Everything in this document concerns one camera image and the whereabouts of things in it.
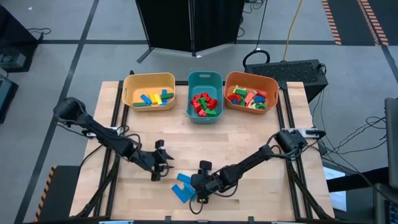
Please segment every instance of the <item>plastic bin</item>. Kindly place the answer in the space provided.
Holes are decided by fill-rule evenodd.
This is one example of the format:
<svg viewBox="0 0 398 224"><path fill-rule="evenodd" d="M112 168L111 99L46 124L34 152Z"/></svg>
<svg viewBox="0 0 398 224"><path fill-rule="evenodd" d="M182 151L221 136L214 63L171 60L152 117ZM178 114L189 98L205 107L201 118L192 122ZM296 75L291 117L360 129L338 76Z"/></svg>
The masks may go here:
<svg viewBox="0 0 398 224"><path fill-rule="evenodd" d="M199 117L195 112L191 99L196 94L208 92L213 99L217 99L217 116ZM223 113L223 78L216 72L193 72L188 78L188 106L187 114L191 121L199 124L211 124L219 120Z"/></svg>
<svg viewBox="0 0 398 224"><path fill-rule="evenodd" d="M150 105L134 107L133 103L144 102L141 95L149 93L162 94L162 90L167 93L174 93L174 97L165 106ZM169 110L175 104L175 79L171 73L150 73L129 75L123 83L122 100L135 111L160 111Z"/></svg>
<svg viewBox="0 0 398 224"><path fill-rule="evenodd" d="M267 109L258 110L253 108L248 108L245 106L234 105L227 98L230 94L232 94L235 86L238 85L241 88L247 88L247 90L262 90L268 93L268 97L266 99ZM225 88L224 88L224 97L225 97L225 105L228 108L246 111L250 113L256 114L265 114L268 110L273 108L278 102L278 83L269 77L263 77L259 75L248 74L244 72L231 72L226 77Z"/></svg>

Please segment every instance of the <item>orange bin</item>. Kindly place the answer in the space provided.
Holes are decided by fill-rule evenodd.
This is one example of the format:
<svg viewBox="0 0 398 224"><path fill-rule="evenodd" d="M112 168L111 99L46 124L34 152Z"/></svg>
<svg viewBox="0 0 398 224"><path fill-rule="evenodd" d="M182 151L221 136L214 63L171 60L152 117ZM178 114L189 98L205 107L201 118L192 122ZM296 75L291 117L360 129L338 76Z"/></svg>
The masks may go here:
<svg viewBox="0 0 398 224"><path fill-rule="evenodd" d="M167 93L174 93L174 97L165 106L151 105L135 107L133 103L140 103L144 100L141 95L162 94L162 90ZM123 83L122 100L125 105L129 105L135 111L160 111L169 110L175 104L175 79L171 73L150 73L129 75Z"/></svg>
<svg viewBox="0 0 398 224"><path fill-rule="evenodd" d="M268 94L268 97L266 98L267 109L259 110L248 108L246 106L232 104L232 102L228 99L228 96L230 94L233 94L233 90L235 89L236 85L238 85L238 87L240 88L246 88L247 91L262 90L266 92ZM235 110L241 110L256 114L264 114L277 104L279 92L278 89L278 83L273 78L248 74L244 72L231 72L230 74L228 74L225 81L225 105L228 108Z"/></svg>

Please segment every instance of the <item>wooden table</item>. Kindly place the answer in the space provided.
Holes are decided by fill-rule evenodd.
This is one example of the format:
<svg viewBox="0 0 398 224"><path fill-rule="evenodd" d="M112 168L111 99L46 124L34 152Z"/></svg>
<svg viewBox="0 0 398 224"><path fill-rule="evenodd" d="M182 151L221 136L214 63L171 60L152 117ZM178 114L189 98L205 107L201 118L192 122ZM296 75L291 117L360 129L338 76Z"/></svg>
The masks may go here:
<svg viewBox="0 0 398 224"><path fill-rule="evenodd" d="M312 117L303 84L288 83L288 87L296 127L311 128ZM104 126L110 125L117 88L118 82L102 84L94 118ZM280 130L275 108L265 115L225 108L216 124L194 124L185 114L187 89L187 86L177 86L177 102L172 110L136 113L129 109L127 125L130 132L141 136L142 150L153 151L155 141L164 139L167 152L175 159L170 165L175 168L161 181L151 182L150 172L121 160L111 218L164 220L165 216L171 216L172 220L245 221L253 216L256 221L293 221L285 161L282 159L263 162L245 173L231 198L210 196L210 203L199 215L192 214L188 202L182 203L173 193L171 188L174 184L182 186L176 179L177 174L196 173L200 160L211 161L213 170L238 163ZM289 127L285 105L281 103L285 125ZM118 125L123 106L121 103ZM97 140L89 140L85 154L97 146ZM70 215L76 215L98 188L104 152L102 149L91 156L81 169ZM302 154L302 160L309 191L327 214L334 216L319 152L309 149ZM298 188L297 192L301 216L305 217L302 194ZM105 213L107 198L108 192L103 195L101 214ZM199 207L193 203L194 210Z"/></svg>

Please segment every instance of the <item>yellow cable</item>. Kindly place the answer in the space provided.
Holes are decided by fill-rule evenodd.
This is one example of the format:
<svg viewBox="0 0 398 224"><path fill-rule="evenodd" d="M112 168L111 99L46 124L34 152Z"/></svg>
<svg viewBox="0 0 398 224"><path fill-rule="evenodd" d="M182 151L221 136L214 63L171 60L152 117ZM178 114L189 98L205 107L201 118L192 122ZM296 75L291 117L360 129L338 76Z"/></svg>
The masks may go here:
<svg viewBox="0 0 398 224"><path fill-rule="evenodd" d="M302 3L303 3L303 0L300 0L300 4L298 4L298 8L297 8L296 14L294 15L293 22L292 22L292 24L290 25L289 34L287 34L287 41L286 41L286 47L285 47L285 54L284 54L284 59L283 59L283 60L285 60L286 53L287 53L287 46L289 45L290 33L291 33L292 28L293 28L293 26L294 26L294 22L296 21L297 14L299 14L299 10L300 10L300 8L301 8L301 4L302 4Z"/></svg>

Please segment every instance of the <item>teal bin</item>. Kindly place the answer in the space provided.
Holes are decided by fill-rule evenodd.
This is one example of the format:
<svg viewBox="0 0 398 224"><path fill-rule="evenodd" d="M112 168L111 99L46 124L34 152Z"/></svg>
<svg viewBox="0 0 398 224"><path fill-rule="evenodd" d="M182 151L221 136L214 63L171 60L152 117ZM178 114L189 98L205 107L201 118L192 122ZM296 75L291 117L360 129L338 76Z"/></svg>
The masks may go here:
<svg viewBox="0 0 398 224"><path fill-rule="evenodd" d="M191 99L196 94L208 92L213 99L217 99L217 116L215 117L199 117L195 112ZM219 120L223 113L224 95L223 95L223 78L216 72L192 72L188 78L188 106L187 114L191 121L199 124L212 124Z"/></svg>

